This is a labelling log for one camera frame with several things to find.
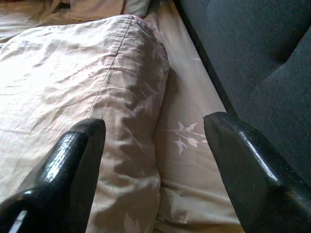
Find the bed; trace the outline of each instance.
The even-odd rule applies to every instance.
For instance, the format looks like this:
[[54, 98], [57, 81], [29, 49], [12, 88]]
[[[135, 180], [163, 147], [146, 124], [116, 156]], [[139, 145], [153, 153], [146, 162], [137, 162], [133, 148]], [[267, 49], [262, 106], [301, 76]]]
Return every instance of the bed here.
[[225, 108], [173, 1], [95, 21], [50, 1], [0, 4], [0, 201], [64, 131], [97, 117], [107, 135], [86, 232], [243, 232], [204, 133], [203, 117]]

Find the gray upholstery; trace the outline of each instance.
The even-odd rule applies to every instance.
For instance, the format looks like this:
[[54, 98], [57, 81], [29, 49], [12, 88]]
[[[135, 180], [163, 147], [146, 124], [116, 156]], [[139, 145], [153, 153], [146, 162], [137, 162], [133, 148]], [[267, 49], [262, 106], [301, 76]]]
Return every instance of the gray upholstery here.
[[311, 185], [311, 0], [181, 0], [237, 115]]

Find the pillowcase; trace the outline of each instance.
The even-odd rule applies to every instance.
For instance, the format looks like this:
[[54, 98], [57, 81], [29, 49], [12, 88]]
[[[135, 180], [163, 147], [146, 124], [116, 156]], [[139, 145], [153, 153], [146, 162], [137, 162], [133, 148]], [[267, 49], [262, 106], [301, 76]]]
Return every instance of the pillowcase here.
[[67, 18], [95, 20], [121, 14], [145, 17], [151, 0], [53, 0], [52, 11], [60, 2], [70, 4]]
[[0, 201], [76, 122], [106, 141], [86, 232], [153, 232], [160, 177], [153, 133], [169, 63], [135, 16], [26, 30], [0, 50]]

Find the pillow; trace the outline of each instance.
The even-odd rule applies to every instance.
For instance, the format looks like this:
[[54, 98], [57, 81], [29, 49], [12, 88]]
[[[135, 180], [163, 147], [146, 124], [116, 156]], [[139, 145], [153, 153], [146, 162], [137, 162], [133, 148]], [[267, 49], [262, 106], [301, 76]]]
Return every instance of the pillow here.
[[0, 69], [0, 201], [62, 133], [101, 118], [106, 142], [87, 232], [151, 233], [160, 186], [153, 133], [169, 70], [151, 29], [129, 15], [29, 29], [0, 50]]
[[78, 20], [94, 20], [121, 14], [144, 17], [150, 0], [53, 0], [54, 11], [60, 2], [70, 4], [66, 17]]

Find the mattress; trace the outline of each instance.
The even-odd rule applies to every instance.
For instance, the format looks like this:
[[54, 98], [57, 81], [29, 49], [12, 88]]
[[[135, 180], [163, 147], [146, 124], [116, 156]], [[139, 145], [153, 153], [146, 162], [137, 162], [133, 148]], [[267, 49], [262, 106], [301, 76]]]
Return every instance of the mattress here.
[[[63, 12], [48, 14], [47, 8], [42, 5], [43, 10], [35, 12], [36, 17], [22, 26], [16, 21], [6, 25], [2, 21], [2, 28], [7, 30], [6, 34], [0, 33], [0, 42], [7, 42], [27, 28], [82, 23], [65, 19]], [[170, 61], [154, 132], [155, 159], [161, 176], [155, 232], [243, 232], [204, 135], [203, 117], [225, 108], [173, 1], [152, 1], [144, 20], [164, 44]]]

